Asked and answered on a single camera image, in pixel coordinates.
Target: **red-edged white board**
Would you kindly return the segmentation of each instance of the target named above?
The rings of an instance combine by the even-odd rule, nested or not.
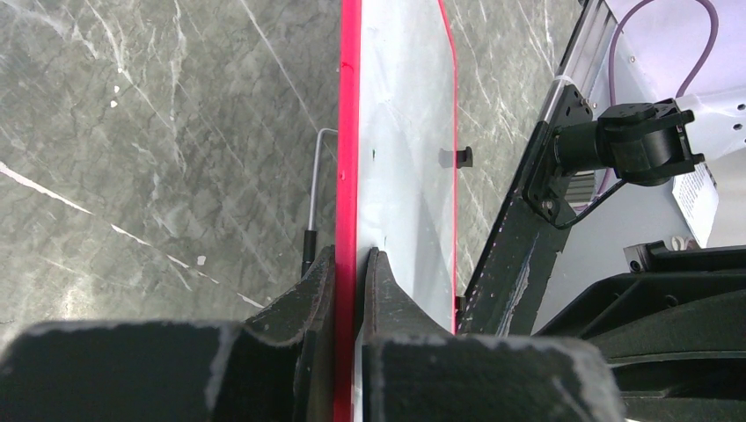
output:
[[[454,330],[457,70],[439,0],[343,0],[334,419],[353,415],[355,286],[371,248]]]

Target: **red edge trim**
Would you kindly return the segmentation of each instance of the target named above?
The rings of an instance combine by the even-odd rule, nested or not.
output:
[[[458,169],[456,168],[456,151],[458,150],[458,65],[456,56],[456,43],[453,42],[453,33],[450,31],[448,14],[445,11],[445,3],[438,0],[441,6],[445,32],[448,34],[450,52],[453,55],[453,310],[451,311],[450,331],[456,334],[456,289],[457,289],[457,234],[458,234]]]
[[[361,10],[362,0],[342,0],[334,259],[334,422],[349,422],[353,419]]]

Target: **black cable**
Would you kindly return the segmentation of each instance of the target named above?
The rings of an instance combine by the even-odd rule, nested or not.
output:
[[[582,221],[583,218],[587,217],[588,214],[593,212],[594,209],[598,208],[599,205],[601,205],[605,200],[608,200],[609,197],[611,197],[616,191],[618,191],[622,186],[626,185],[627,182],[625,180],[620,180],[615,184],[614,186],[610,187],[606,192],[602,193],[601,196],[596,198],[596,200],[593,201],[590,205],[588,205],[587,208],[582,210],[582,212],[578,215],[576,215],[574,218],[563,222],[562,224],[552,224],[555,229],[569,229],[573,227],[575,224]]]

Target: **white panel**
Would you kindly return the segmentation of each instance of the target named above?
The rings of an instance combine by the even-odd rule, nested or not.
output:
[[[386,251],[399,285],[448,330],[454,171],[442,150],[453,150],[453,91],[436,0],[362,2],[358,267],[371,247]]]
[[[746,244],[746,149],[710,163],[718,182],[720,206],[715,215],[710,247],[739,246]]]
[[[640,0],[607,0],[617,21]],[[746,2],[711,0],[720,19],[710,57],[686,93],[706,93],[746,84]],[[671,98],[702,54],[710,31],[705,8],[695,0],[656,0],[626,24],[624,36],[638,71],[656,100]]]
[[[746,147],[746,86],[677,99],[695,120],[686,125],[691,150],[710,162]]]

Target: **black plastic part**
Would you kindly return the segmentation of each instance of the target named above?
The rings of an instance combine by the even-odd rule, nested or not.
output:
[[[304,252],[303,252],[303,264],[301,265],[301,277],[303,277],[308,269],[311,268],[313,260],[316,259],[316,230],[306,230],[304,232]]]
[[[565,200],[567,188],[570,185],[570,176],[565,174],[557,164],[556,149],[558,133],[560,130],[576,131],[587,125],[593,126],[591,121],[593,115],[588,107],[578,99],[580,92],[573,85],[568,85],[562,92],[557,103],[557,112],[554,120],[550,123],[546,133],[537,140],[537,155],[528,164],[529,177],[523,189],[523,198],[531,205],[534,211],[548,222],[556,222],[560,214],[567,218],[559,221],[568,221],[575,215],[573,209]]]
[[[456,296],[456,320],[460,320],[466,310],[466,298],[464,296]]]
[[[474,153],[472,147],[466,147],[456,151],[456,168],[461,169],[463,167],[474,166]]]
[[[327,421],[334,249],[245,323],[61,322],[0,360],[5,421]]]
[[[704,159],[691,153],[684,125],[692,121],[694,114],[680,111],[672,99],[609,107],[598,121],[557,130],[555,176],[611,167],[635,185],[665,183]]]
[[[745,420],[746,277],[712,269],[598,281],[538,335],[597,346],[630,419]]]
[[[746,270],[744,246],[669,251],[664,242],[655,242],[640,247],[647,272]]]
[[[390,333],[362,366],[366,421],[624,420],[611,371],[577,340]]]
[[[381,252],[378,248],[370,250],[365,282],[360,283],[360,285],[362,285],[364,292],[363,300],[355,308],[362,309],[362,315],[359,318],[356,316],[356,325],[362,324],[363,362],[368,362],[371,359],[369,345],[376,336],[382,333],[450,336],[450,333],[433,321],[399,287],[394,279],[386,252]],[[370,377],[369,365],[364,364],[362,366],[362,379],[365,391],[370,389]],[[363,420],[378,420],[370,417],[370,394],[362,395],[362,406]]]

